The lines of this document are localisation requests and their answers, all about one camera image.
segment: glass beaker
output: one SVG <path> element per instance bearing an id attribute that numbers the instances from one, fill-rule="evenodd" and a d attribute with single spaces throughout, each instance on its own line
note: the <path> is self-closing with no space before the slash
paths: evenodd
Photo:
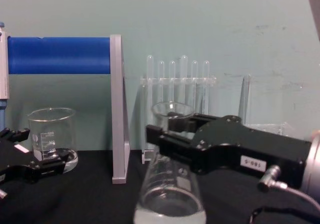
<path id="1" fill-rule="evenodd" d="M 155 124 L 168 131 L 169 119 L 187 118 L 194 110 L 181 103 L 161 102 L 152 107 L 152 112 Z M 134 224 L 205 224 L 206 219 L 195 173 L 187 165 L 161 155 L 155 147 L 140 191 Z"/>
<path id="2" fill-rule="evenodd" d="M 75 113 L 69 108 L 45 108 L 28 114 L 34 156 L 41 161 L 69 151 L 64 173 L 71 171 L 78 163 L 73 119 Z"/>

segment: glass flask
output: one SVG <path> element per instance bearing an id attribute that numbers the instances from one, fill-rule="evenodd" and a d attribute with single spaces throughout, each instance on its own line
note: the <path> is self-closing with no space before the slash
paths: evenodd
<path id="1" fill-rule="evenodd" d="M 152 112 L 155 125 L 170 132 L 169 119 L 190 117 L 194 109 L 181 103 L 161 102 L 152 107 Z M 205 224 L 206 219 L 195 173 L 187 165 L 161 155 L 155 147 L 140 191 L 134 224 Z"/>

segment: silver metal cylinder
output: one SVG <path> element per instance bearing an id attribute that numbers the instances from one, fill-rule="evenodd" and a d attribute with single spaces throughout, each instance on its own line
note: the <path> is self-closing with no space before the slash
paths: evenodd
<path id="1" fill-rule="evenodd" d="M 320 134 L 311 144 L 300 190 L 320 202 Z"/>
<path id="2" fill-rule="evenodd" d="M 264 193 L 268 192 L 270 187 L 274 185 L 281 174 L 281 169 L 277 165 L 272 165 L 269 167 L 264 176 L 260 179 L 258 183 L 258 189 Z"/>

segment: tabletop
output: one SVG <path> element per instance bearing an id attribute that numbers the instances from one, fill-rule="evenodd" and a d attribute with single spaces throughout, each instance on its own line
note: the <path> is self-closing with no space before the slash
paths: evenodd
<path id="1" fill-rule="evenodd" d="M 36 184 L 14 181 L 1 186 L 0 224 L 133 224 L 135 206 L 147 170 L 141 151 L 130 155 L 127 183 L 112 184 L 111 151 L 79 151 L 69 173 Z M 231 170 L 198 176 L 208 224 L 247 224 L 261 206 L 295 208 L 316 214 L 307 202 L 281 191 L 257 190 L 258 179 Z M 256 224 L 308 224 L 283 214 L 261 214 Z"/>

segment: blue cylinder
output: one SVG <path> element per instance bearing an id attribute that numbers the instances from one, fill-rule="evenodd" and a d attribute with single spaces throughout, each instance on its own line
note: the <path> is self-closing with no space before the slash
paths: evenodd
<path id="1" fill-rule="evenodd" d="M 110 38 L 9 37 L 9 74 L 110 74 Z"/>

